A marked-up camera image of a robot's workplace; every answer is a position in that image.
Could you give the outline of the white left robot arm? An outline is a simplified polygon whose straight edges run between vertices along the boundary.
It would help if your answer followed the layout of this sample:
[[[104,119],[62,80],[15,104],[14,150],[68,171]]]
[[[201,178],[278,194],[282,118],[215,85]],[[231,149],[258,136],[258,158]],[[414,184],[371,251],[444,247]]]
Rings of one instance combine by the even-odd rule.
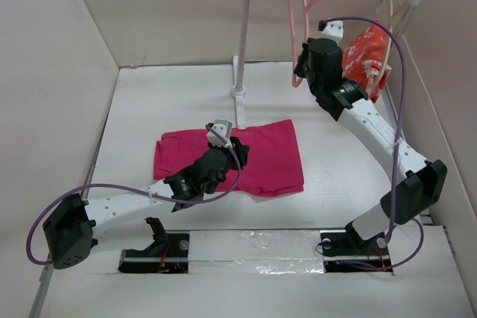
[[[158,219],[163,205],[173,203],[172,210],[178,212],[206,203],[207,194],[216,201],[214,193],[225,182],[228,171],[241,173],[247,165],[250,148],[236,137],[208,147],[192,165],[146,189],[120,186],[121,195],[91,200],[82,200],[77,192],[63,195],[42,225],[54,269],[81,263],[102,234],[134,220],[146,220],[155,229],[140,239],[145,254],[161,255],[168,245]]]

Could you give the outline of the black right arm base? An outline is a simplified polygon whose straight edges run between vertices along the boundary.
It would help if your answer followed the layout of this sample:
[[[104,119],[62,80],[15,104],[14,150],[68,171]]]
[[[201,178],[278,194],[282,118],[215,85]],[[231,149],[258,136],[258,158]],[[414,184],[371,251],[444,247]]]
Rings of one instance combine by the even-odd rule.
[[[359,247],[345,242],[344,229],[325,229],[319,233],[320,242],[315,251],[323,256],[325,273],[367,272],[367,265],[377,269],[391,266],[388,248],[378,245],[378,241],[385,238],[384,232]]]

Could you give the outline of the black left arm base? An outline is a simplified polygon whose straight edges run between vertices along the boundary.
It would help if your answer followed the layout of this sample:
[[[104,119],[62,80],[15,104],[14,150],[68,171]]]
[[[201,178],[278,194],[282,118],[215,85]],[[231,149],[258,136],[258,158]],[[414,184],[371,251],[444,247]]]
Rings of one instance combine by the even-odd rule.
[[[123,249],[118,271],[125,274],[184,274],[189,272],[190,232],[167,232],[156,217],[145,222],[153,242],[143,250]]]

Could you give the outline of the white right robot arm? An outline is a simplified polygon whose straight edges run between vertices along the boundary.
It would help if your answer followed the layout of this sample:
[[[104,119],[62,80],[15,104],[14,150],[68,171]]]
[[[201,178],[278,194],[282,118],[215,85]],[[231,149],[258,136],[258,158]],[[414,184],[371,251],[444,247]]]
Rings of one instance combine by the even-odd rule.
[[[363,88],[343,77],[341,60],[342,50],[336,41],[310,38],[302,44],[294,74],[307,80],[318,105],[364,145],[396,186],[346,225],[339,244],[360,254],[391,224],[406,224],[433,206],[440,199],[447,167],[395,139],[393,128]]]

